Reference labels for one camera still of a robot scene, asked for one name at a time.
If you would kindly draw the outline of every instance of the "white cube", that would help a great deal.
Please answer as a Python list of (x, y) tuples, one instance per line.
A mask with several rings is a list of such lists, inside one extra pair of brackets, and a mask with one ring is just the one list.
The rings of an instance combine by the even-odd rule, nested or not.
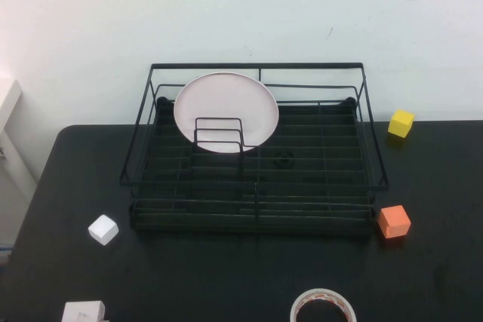
[(117, 224), (105, 215), (101, 215), (89, 226), (89, 234), (102, 245), (109, 243), (119, 233)]
[(62, 322), (101, 322), (105, 310), (102, 301), (67, 302)]

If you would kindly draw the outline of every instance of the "tape roll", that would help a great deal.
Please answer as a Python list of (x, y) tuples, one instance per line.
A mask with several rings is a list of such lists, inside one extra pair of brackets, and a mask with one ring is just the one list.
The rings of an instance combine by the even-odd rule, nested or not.
[(297, 322), (297, 314), (299, 310), (308, 302), (321, 299), (327, 302), (334, 303), (345, 314), (347, 322), (357, 322), (354, 310), (347, 300), (339, 293), (333, 290), (324, 290), (322, 288), (315, 288), (314, 290), (307, 290), (295, 299), (292, 309), (290, 311), (290, 322)]

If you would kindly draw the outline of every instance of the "wall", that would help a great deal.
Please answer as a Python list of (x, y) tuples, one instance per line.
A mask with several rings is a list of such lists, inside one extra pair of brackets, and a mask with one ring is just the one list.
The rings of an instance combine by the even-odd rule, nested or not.
[(362, 61), (378, 119), (483, 118), (482, 0), (0, 0), (7, 127), (39, 177), (70, 124), (134, 121), (153, 62)]

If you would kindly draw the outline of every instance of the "black wire dish rack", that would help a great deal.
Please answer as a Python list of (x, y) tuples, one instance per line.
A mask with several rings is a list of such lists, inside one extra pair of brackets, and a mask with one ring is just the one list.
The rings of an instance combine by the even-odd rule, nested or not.
[[(178, 130), (177, 93), (196, 76), (216, 71), (243, 72), (274, 94), (278, 126), (263, 145), (236, 154), (206, 151), (198, 145), (207, 141), (197, 137), (206, 130), (198, 124), (203, 115), (194, 143)], [(335, 72), (342, 77), (334, 83)], [(340, 84), (349, 72), (357, 85)], [(304, 75), (310, 81), (301, 84)], [(230, 130), (239, 134), (234, 143), (242, 150), (242, 120), (234, 120), (239, 127)], [(374, 224), (376, 193), (389, 183), (364, 66), (152, 64), (121, 183), (131, 187), (131, 223), (138, 229), (366, 235)]]

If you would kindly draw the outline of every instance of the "white plate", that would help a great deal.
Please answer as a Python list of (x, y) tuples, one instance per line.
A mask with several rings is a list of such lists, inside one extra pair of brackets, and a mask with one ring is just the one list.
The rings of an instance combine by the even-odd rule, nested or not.
[[(278, 107), (259, 81), (237, 73), (211, 73), (188, 83), (174, 102), (176, 125), (191, 142), (195, 139), (197, 118), (239, 118), (246, 145), (243, 151), (247, 151), (265, 142), (275, 131)], [(198, 146), (214, 152), (240, 152), (236, 143), (241, 140), (240, 130), (238, 120), (199, 119)]]

